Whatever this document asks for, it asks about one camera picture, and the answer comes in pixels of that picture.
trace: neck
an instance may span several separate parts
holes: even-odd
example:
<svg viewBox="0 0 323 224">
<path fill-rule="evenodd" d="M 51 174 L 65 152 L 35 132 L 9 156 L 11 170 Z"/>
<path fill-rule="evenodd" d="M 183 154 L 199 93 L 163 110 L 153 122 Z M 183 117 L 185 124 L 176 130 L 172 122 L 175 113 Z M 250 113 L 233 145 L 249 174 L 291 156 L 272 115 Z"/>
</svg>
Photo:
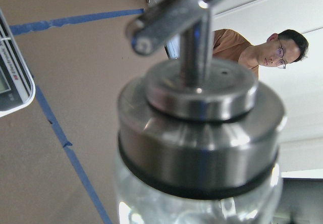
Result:
<svg viewBox="0 0 323 224">
<path fill-rule="evenodd" d="M 258 65 L 257 59 L 256 59 L 256 46 L 249 46 L 246 49 L 242 51 L 242 53 L 239 56 L 238 63 L 252 69 L 253 67 Z"/>
</svg>

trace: tape strip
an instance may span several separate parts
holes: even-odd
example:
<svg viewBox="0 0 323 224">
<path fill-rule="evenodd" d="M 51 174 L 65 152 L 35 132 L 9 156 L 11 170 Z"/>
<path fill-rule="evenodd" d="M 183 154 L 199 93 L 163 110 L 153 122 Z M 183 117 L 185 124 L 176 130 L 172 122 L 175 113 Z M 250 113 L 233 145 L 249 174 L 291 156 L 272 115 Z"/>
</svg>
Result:
<svg viewBox="0 0 323 224">
<path fill-rule="evenodd" d="M 89 14 L 89 15 L 83 15 L 83 16 L 73 16 L 73 17 L 54 19 L 50 21 L 38 21 L 38 22 L 26 23 L 22 25 L 13 25 L 13 26 L 10 26 L 10 29 L 12 34 L 16 36 L 16 35 L 32 32 L 32 31 L 47 30 L 51 27 L 62 27 L 64 25 L 73 25 L 73 24 L 108 19 L 108 18 L 119 17 L 119 16 L 138 15 L 142 13 L 143 13 L 143 9 L 103 12 L 103 13 Z"/>
<path fill-rule="evenodd" d="M 72 144 L 67 140 L 62 128 L 60 127 L 55 115 L 53 114 L 45 96 L 41 92 L 39 86 L 36 86 L 36 99 L 43 110 L 45 116 L 47 117 L 48 121 L 51 123 L 51 127 L 54 130 L 57 138 L 59 139 L 61 145 L 64 148 L 64 151 L 69 158 L 72 166 L 74 167 L 75 172 L 77 173 L 78 177 L 80 178 L 86 192 L 88 193 L 89 197 L 91 198 L 97 212 L 99 213 L 102 221 L 104 224 L 112 224 L 109 216 L 107 215 L 98 195 L 96 194 L 88 176 L 86 175 L 80 161 L 78 160 L 75 152 L 69 148 Z"/>
</svg>

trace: ear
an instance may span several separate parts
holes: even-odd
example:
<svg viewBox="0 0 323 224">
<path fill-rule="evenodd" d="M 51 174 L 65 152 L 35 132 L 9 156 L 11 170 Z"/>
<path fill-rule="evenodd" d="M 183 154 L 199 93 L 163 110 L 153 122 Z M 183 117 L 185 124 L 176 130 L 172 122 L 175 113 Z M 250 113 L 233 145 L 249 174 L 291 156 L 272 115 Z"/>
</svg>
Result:
<svg viewBox="0 0 323 224">
<path fill-rule="evenodd" d="M 271 35 L 270 37 L 268 37 L 267 42 L 271 41 L 271 40 L 276 40 L 278 39 L 278 34 L 274 33 L 273 35 Z"/>
</svg>

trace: brown t-shirt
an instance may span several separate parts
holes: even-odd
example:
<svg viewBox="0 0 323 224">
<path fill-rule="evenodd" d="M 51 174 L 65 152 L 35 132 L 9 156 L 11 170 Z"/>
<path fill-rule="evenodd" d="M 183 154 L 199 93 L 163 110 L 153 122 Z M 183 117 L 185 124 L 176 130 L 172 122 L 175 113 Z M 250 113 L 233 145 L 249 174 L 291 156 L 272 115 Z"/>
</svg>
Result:
<svg viewBox="0 0 323 224">
<path fill-rule="evenodd" d="M 239 33 L 230 29 L 221 29 L 214 32 L 213 57 L 239 61 L 240 54 L 251 43 Z M 259 65 L 251 68 L 248 65 L 240 64 L 250 69 L 258 78 Z"/>
</svg>

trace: electronic scale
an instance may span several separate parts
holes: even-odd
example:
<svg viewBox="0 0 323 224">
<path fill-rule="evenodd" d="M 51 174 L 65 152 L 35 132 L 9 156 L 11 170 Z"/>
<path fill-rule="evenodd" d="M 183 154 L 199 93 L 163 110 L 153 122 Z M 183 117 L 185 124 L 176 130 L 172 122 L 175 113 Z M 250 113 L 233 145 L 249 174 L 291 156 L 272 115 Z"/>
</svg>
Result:
<svg viewBox="0 0 323 224">
<path fill-rule="evenodd" d="M 0 117 L 29 105 L 35 83 L 0 9 Z"/>
</svg>

